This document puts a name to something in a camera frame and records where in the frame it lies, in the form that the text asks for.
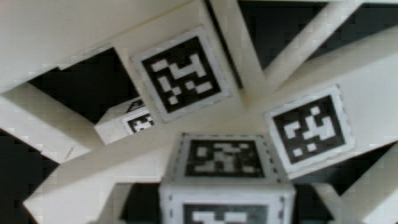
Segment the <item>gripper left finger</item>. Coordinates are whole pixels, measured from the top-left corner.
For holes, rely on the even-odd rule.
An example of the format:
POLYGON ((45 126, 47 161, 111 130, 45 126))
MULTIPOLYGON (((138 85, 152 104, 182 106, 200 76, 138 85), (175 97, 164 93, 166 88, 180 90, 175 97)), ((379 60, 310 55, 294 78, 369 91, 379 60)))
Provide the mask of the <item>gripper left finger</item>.
POLYGON ((117 183, 111 188, 109 196, 104 201, 99 217, 86 224, 125 224, 120 218, 122 209, 125 205, 127 194, 131 185, 127 183, 117 183))

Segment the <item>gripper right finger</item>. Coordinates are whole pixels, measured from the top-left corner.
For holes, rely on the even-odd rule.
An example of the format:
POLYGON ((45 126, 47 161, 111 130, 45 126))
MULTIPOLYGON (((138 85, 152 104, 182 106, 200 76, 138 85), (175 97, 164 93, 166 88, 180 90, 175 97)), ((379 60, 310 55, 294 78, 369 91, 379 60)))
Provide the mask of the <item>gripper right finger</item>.
POLYGON ((347 208, 332 185, 326 183, 312 183, 310 186, 332 215, 332 220, 326 224, 349 224, 347 208))

